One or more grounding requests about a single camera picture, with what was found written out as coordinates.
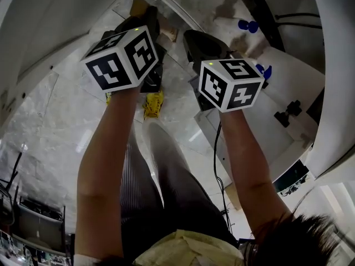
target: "black and white marker pattern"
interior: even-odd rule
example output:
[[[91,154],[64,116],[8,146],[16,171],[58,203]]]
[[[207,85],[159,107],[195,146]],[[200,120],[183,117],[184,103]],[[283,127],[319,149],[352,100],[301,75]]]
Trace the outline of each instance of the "black and white marker pattern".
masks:
[[[221,107],[226,94],[227,83],[207,68],[204,69],[201,78],[201,91],[205,93],[213,103]]]
[[[227,109],[235,109],[251,105],[261,83],[234,85]]]
[[[222,60],[220,63],[234,80],[260,78],[260,76],[245,60],[230,59]]]
[[[119,43],[119,41],[122,39],[122,37],[124,37],[126,35],[126,33],[127,32],[119,33],[116,35],[112,35],[109,38],[105,38],[103,40],[100,40],[96,44],[96,46],[87,54],[86,57],[116,46]]]
[[[146,31],[133,39],[124,49],[138,79],[140,79],[156,61]]]
[[[116,53],[87,62],[86,65],[103,90],[131,84]]]

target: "fiducial marker cube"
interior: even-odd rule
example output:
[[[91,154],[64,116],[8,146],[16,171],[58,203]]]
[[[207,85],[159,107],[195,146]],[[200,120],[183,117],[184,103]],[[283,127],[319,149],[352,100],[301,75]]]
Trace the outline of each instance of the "fiducial marker cube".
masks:
[[[139,86],[158,62],[147,26],[95,43],[80,61],[103,92]]]
[[[202,61],[199,92],[221,112],[253,106],[264,82],[245,59]]]

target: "leg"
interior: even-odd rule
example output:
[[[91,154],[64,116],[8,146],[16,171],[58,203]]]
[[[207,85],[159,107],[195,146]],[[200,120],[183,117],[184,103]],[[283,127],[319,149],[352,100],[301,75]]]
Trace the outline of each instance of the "leg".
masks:
[[[223,216],[191,174],[176,141],[157,119],[148,119],[143,126],[158,173],[164,208],[175,228],[207,234],[235,245]]]
[[[124,257],[132,261],[164,235],[163,204],[134,135],[129,136],[121,181]]]

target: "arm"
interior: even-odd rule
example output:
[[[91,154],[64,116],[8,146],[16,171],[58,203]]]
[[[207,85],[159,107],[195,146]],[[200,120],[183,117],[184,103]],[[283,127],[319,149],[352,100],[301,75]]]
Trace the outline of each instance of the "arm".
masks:
[[[265,156],[241,110],[220,114],[234,184],[249,226],[257,241],[262,227],[291,215],[277,195]]]
[[[114,94],[80,164],[75,253],[123,257],[120,184],[139,88]]]

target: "white curved panel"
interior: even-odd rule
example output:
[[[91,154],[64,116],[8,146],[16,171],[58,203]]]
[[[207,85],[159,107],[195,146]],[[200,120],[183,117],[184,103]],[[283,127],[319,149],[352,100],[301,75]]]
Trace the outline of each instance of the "white curved panel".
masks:
[[[355,0],[316,2],[326,50],[326,88],[306,165],[318,177],[355,143]]]

